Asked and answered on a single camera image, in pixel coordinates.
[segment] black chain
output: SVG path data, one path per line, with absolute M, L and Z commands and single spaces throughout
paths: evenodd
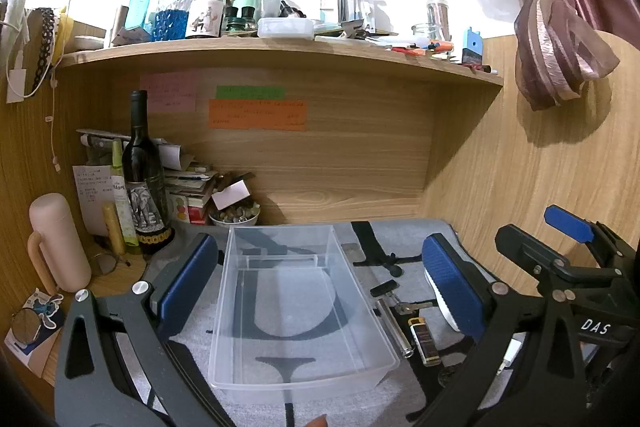
M 42 14 L 42 42 L 40 43 L 40 56 L 38 57 L 38 67 L 33 78 L 33 87 L 31 92 L 38 87 L 40 79 L 47 72 L 49 63 L 49 54 L 52 52 L 53 46 L 53 30 L 55 28 L 53 10 L 51 8 L 36 8 Z

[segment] orange sticky note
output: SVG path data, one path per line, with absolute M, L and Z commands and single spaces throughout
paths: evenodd
M 209 100 L 209 127 L 212 129 L 277 129 L 304 131 L 304 100 Z
M 192 73 L 144 74 L 140 89 L 146 89 L 149 112 L 193 112 L 198 85 Z

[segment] bowl of pebbles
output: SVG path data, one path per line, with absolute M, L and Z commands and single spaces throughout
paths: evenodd
M 245 198 L 224 210 L 216 208 L 209 212 L 209 218 L 214 225 L 230 229 L 231 227 L 252 227 L 258 221 L 260 205 L 252 198 Z

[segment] thermos handle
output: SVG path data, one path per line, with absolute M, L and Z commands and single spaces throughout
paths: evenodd
M 58 288 L 55 281 L 53 280 L 53 277 L 51 276 L 49 267 L 47 266 L 47 263 L 42 256 L 42 252 L 40 251 L 41 243 L 42 236 L 40 235 L 40 233 L 31 232 L 31 235 L 27 240 L 27 252 L 29 254 L 29 259 L 31 259 L 31 263 L 36 269 L 38 277 L 40 277 L 42 284 L 44 284 L 47 293 L 53 296 L 58 293 Z

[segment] green sticky note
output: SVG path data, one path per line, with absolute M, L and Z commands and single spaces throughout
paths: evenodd
M 216 98 L 226 100 L 284 100 L 284 87 L 218 86 Z

